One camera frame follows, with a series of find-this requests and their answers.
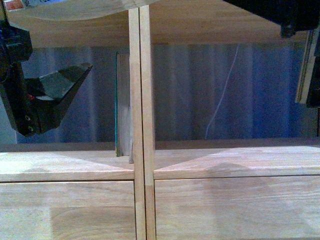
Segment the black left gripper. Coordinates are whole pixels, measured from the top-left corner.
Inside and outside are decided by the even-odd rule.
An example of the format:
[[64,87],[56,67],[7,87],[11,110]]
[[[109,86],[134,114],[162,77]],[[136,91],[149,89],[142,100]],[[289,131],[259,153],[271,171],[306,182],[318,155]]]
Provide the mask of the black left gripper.
[[93,68],[72,65],[25,81],[22,62],[33,52],[30,33],[0,22],[0,96],[11,127],[25,137],[60,126],[74,97]]

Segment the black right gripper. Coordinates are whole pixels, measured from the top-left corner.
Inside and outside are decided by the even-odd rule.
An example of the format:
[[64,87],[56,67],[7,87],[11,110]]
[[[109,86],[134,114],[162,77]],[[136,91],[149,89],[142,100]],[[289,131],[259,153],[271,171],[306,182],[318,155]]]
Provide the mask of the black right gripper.
[[279,25],[282,38],[314,30],[320,21],[318,0],[228,0],[227,3]]

